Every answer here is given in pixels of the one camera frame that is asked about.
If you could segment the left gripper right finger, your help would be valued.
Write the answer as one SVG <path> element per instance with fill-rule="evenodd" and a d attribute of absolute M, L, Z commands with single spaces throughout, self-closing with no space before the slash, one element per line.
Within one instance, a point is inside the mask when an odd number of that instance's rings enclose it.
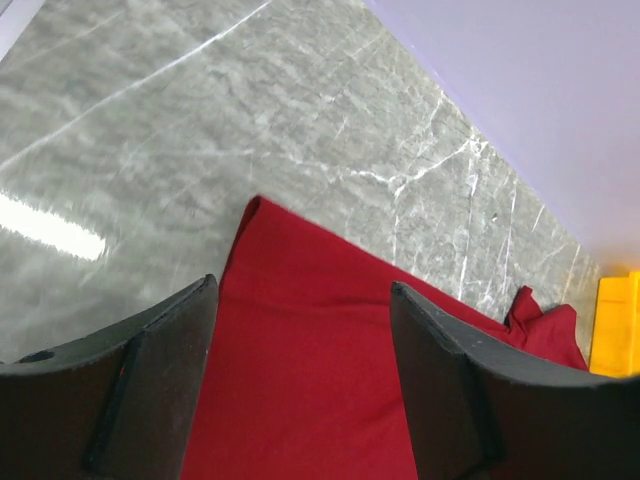
<path fill-rule="evenodd" d="M 422 479 L 635 479 L 639 381 L 501 342 L 403 283 L 390 319 Z"/>

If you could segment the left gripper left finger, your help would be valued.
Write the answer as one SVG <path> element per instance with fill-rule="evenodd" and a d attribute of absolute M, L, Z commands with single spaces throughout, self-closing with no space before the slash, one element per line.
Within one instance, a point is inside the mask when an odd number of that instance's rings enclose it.
<path fill-rule="evenodd" d="M 205 276 L 1 368 L 5 479 L 177 479 L 218 306 Z"/>

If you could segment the yellow plastic tray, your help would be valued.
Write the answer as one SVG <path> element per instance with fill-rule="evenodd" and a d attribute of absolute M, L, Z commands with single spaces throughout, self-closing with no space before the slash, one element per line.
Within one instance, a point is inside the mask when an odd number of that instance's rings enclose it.
<path fill-rule="evenodd" d="M 599 281 L 589 371 L 614 378 L 639 374 L 639 272 Z"/>

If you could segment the red t shirt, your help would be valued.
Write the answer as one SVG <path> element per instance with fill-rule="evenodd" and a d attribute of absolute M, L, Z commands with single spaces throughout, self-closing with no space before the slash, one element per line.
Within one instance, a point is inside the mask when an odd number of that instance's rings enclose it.
<path fill-rule="evenodd" d="M 586 368 L 569 305 L 521 288 L 497 322 L 263 196 L 249 201 L 220 281 L 186 479 L 412 479 L 390 329 L 403 282 L 537 357 Z"/>

